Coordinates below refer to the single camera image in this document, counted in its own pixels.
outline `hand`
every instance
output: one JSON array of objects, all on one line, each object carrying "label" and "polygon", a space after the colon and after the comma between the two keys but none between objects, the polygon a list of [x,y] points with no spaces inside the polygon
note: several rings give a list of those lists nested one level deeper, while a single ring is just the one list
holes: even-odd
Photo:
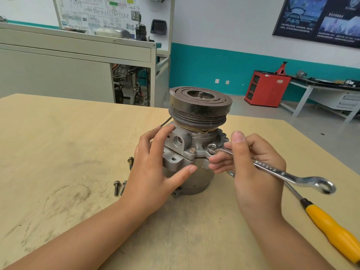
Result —
[{"label": "hand", "polygon": [[166,178],[162,172],[162,156],[165,139],[175,125],[160,126],[148,131],[140,137],[134,154],[134,164],[131,169],[126,188],[121,200],[128,200],[145,215],[150,215],[165,204],[169,195],[197,169],[189,165]]},{"label": "hand", "polygon": [[285,160],[262,137],[252,134],[245,137],[242,132],[234,132],[231,142],[224,146],[232,149],[234,156],[219,152],[209,158],[209,168],[215,173],[235,171],[235,194],[238,206],[245,218],[282,218],[282,180],[257,169],[252,158],[286,170]]}]

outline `hex bolt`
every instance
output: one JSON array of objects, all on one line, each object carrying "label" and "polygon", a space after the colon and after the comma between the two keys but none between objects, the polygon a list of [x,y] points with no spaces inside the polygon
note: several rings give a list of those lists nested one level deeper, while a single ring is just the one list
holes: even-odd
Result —
[{"label": "hex bolt", "polygon": [[133,164],[134,164],[134,158],[131,156],[129,157],[129,159],[127,160],[127,162],[130,164],[130,170],[133,168]]},{"label": "hex bolt", "polygon": [[124,193],[124,190],[125,190],[125,186],[126,186],[126,183],[127,183],[128,181],[126,180],[126,181],[124,181],[124,183],[123,183],[123,187],[122,187],[122,190],[121,190],[121,193],[120,193],[120,196]]},{"label": "hex bolt", "polygon": [[190,148],[189,153],[190,154],[196,154],[196,149],[195,148]]},{"label": "hex bolt", "polygon": [[115,193],[114,193],[114,195],[115,195],[115,196],[119,196],[119,186],[121,186],[120,181],[115,181],[115,182],[114,182],[114,186],[115,186]]}]

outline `wall poster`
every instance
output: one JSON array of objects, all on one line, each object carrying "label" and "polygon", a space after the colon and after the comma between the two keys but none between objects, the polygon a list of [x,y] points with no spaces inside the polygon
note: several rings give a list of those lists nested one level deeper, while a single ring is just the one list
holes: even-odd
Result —
[{"label": "wall poster", "polygon": [[360,0],[285,0],[273,35],[360,48]]}]

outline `red tool cabinet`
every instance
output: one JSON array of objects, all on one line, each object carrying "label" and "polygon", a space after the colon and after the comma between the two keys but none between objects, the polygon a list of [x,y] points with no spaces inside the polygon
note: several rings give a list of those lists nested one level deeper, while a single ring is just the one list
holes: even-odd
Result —
[{"label": "red tool cabinet", "polygon": [[291,77],[254,71],[245,101],[251,105],[278,107]]}]

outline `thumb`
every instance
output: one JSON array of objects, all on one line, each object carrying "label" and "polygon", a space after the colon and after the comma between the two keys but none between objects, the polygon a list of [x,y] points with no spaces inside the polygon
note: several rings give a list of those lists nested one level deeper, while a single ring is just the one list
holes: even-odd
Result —
[{"label": "thumb", "polygon": [[176,172],[172,177],[168,178],[166,181],[170,191],[173,191],[182,185],[197,169],[197,166],[189,165]]},{"label": "thumb", "polygon": [[244,134],[239,131],[233,132],[231,144],[232,153],[234,154],[235,173],[241,177],[250,175],[255,167]]}]

